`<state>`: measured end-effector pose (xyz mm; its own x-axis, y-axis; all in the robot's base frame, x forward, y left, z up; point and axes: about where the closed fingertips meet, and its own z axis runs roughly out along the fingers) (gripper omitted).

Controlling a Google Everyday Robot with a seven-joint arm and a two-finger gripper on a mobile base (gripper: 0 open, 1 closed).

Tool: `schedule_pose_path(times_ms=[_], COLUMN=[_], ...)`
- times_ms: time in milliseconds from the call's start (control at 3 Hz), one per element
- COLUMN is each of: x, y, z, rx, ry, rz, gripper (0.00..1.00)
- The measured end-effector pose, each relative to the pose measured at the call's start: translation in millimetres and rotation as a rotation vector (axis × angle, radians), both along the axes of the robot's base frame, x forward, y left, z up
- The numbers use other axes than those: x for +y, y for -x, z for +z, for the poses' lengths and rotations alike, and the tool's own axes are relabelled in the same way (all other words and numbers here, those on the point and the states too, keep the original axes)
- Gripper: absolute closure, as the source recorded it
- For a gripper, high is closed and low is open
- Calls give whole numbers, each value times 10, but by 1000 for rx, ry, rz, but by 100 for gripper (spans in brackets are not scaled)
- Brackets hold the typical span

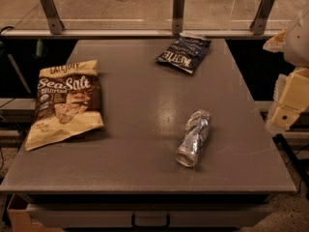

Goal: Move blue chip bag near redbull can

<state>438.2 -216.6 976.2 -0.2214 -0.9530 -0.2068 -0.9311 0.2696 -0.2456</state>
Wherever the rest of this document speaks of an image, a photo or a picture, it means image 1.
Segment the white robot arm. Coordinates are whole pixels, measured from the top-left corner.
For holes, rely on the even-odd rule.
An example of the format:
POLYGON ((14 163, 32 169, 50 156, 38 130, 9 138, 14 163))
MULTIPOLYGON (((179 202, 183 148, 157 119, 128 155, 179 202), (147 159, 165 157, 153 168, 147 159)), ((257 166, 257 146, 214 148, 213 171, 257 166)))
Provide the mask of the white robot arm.
POLYGON ((309 5, 302 8, 288 27, 263 46, 269 52, 282 52, 284 60, 295 66, 275 82, 273 103, 267 113, 269 131, 287 131, 309 107, 309 5))

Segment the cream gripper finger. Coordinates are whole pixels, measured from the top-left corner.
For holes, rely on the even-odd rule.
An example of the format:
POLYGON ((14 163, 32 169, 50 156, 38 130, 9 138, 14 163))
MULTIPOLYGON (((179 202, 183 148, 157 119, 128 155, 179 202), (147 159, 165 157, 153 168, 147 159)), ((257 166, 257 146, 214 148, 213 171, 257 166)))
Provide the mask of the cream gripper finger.
POLYGON ((299 116, 296 110, 281 107, 277 101, 274 101, 267 113, 265 127, 272 133, 288 131, 299 116))
POLYGON ((268 52, 273 52, 273 53, 282 52, 286 31, 287 31, 287 28, 283 28, 275 36, 267 40, 265 44, 263 45, 263 50, 266 50, 268 52))

